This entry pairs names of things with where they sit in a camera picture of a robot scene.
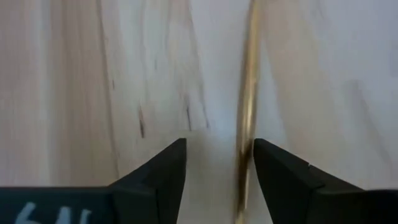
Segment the white number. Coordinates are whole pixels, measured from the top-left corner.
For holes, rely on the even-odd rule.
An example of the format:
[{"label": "white number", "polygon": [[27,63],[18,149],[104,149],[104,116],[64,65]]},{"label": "white number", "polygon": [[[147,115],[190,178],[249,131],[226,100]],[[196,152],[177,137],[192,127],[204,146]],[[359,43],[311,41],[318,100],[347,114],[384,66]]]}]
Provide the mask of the white number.
[{"label": "white number", "polygon": [[[18,214],[17,219],[15,220],[15,224],[40,224],[35,221],[28,220],[29,215],[35,210],[36,204],[33,202],[26,203],[25,207]],[[87,224],[88,217],[90,216],[91,211],[87,209],[83,209],[80,215],[79,224]],[[70,207],[61,207],[60,213],[58,214],[57,221],[55,224],[71,224],[70,221],[71,211]]]}]

